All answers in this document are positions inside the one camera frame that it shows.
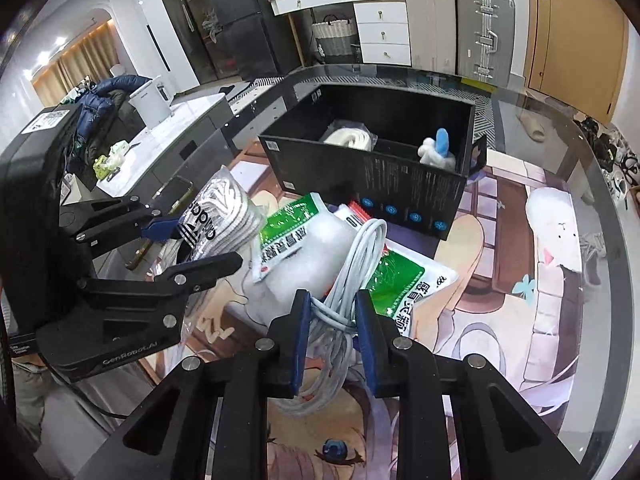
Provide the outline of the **white plush toy blue ear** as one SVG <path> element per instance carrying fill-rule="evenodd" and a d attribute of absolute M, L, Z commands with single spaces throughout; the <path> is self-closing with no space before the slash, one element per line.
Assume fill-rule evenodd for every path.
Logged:
<path fill-rule="evenodd" d="M 420 163 L 442 170 L 454 171 L 456 158 L 449 151 L 449 133 L 445 128 L 439 128 L 434 138 L 425 138 L 418 148 Z"/>

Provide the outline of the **anime printed table mat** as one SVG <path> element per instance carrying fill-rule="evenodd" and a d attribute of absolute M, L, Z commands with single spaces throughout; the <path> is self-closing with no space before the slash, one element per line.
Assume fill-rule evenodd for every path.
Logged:
<path fill-rule="evenodd" d="M 413 310 L 410 338 L 438 356 L 480 354 L 552 431 L 574 385 L 582 331 L 582 256 L 564 181 L 491 152 L 469 184 L 452 229 L 434 249 L 416 233 L 394 242 L 459 275 Z M 375 399 L 358 376 L 322 410 L 268 410 L 273 479 L 391 479 L 397 472 L 399 404 Z"/>

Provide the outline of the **white drawer desk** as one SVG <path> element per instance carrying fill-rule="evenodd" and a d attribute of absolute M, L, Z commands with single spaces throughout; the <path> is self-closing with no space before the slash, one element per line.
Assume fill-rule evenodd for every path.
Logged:
<path fill-rule="evenodd" d="M 270 0 L 275 16 L 349 3 L 354 8 L 363 62 L 411 65 L 406 0 Z"/>

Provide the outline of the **white kettle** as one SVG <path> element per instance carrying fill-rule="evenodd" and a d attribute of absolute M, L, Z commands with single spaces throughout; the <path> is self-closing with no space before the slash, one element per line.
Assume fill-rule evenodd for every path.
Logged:
<path fill-rule="evenodd" d="M 163 78 L 156 76 L 132 92 L 128 102 L 136 109 L 142 122 L 152 129 L 171 116 L 171 100 Z"/>

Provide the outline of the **blue puffer jacket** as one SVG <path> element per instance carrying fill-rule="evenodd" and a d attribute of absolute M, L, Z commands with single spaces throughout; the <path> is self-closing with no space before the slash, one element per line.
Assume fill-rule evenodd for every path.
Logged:
<path fill-rule="evenodd" d="M 107 146 L 108 142 L 132 140 L 144 123 L 128 100 L 132 92 L 150 81 L 145 76 L 125 74 L 104 79 L 85 92 L 76 101 L 81 105 L 77 141 L 85 146 Z"/>

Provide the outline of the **green white cotton pack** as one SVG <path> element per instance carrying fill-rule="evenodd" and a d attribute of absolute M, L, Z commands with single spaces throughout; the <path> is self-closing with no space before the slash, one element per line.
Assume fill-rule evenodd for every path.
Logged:
<path fill-rule="evenodd" d="M 290 312 L 299 289 L 324 298 L 355 235 L 356 229 L 332 214 L 315 192 L 269 216 L 250 246 L 250 273 L 243 282 L 248 317 L 269 326 Z"/>

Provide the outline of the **grey white side cabinet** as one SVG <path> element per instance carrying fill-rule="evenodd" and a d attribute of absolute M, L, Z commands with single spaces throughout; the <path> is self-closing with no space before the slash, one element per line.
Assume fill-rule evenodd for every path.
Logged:
<path fill-rule="evenodd" d="M 182 102 L 171 110 L 172 115 L 159 125 L 144 128 L 132 139 L 116 174 L 96 184 L 102 193 L 110 197 L 137 195 L 149 200 L 197 148 L 232 118 L 223 93 Z"/>

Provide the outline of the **wooden door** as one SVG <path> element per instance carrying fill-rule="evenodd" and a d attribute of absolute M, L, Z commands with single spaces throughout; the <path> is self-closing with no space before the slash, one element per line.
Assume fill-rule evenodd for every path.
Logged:
<path fill-rule="evenodd" d="M 606 125 L 627 46 L 628 21 L 615 0 L 529 0 L 526 86 Z"/>

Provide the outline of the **striped laundry basket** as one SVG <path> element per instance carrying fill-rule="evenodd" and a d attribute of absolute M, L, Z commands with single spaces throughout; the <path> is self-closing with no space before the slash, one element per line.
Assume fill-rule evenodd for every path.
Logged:
<path fill-rule="evenodd" d="M 345 64 L 355 59 L 354 44 L 358 40 L 356 21 L 327 15 L 322 22 L 311 24 L 318 55 L 325 63 Z"/>

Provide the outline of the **black refrigerator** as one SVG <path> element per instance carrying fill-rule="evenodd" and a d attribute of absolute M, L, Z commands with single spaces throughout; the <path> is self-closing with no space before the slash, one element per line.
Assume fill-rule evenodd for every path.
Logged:
<path fill-rule="evenodd" d="M 299 68 L 291 25 L 273 13 L 271 0 L 209 0 L 217 36 L 245 80 L 286 75 Z"/>

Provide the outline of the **black storage box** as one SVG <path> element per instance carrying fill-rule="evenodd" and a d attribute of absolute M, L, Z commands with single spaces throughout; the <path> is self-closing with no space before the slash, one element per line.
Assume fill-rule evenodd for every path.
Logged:
<path fill-rule="evenodd" d="M 285 191 L 356 202 L 374 218 L 443 240 L 469 176 L 486 162 L 486 141 L 473 138 L 474 115 L 474 104 L 437 94 L 322 84 L 259 140 Z M 375 144 L 361 151 L 324 143 L 337 120 L 364 125 Z M 454 171 L 420 163 L 418 148 L 439 128 L 449 133 Z"/>

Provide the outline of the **silver suitcase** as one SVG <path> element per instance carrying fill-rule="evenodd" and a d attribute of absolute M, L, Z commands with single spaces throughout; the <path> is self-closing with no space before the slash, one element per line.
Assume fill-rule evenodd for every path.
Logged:
<path fill-rule="evenodd" d="M 514 0 L 457 0 L 458 75 L 496 87 L 509 82 Z"/>

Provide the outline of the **beige suitcase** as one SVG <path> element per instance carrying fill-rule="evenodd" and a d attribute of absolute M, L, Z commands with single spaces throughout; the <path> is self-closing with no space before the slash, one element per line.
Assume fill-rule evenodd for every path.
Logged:
<path fill-rule="evenodd" d="M 406 0 L 411 65 L 417 70 L 456 73 L 456 0 Z"/>

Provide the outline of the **bagged adidas white laces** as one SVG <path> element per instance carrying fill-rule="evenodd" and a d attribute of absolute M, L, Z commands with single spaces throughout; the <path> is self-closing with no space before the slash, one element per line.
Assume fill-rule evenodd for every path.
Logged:
<path fill-rule="evenodd" d="M 177 223 L 184 261 L 237 252 L 266 223 L 262 211 L 222 166 L 190 203 Z"/>

